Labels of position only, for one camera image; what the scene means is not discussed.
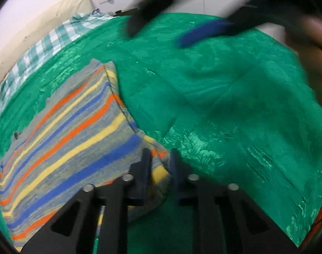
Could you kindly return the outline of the person right hand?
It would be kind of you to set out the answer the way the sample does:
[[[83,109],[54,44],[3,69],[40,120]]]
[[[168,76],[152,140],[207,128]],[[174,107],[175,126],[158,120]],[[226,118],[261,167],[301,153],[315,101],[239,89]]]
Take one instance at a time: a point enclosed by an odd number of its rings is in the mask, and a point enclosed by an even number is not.
[[[314,90],[317,102],[322,106],[322,18],[303,17],[305,33],[314,43],[306,43],[285,31],[285,44],[295,51],[303,66],[309,86]]]

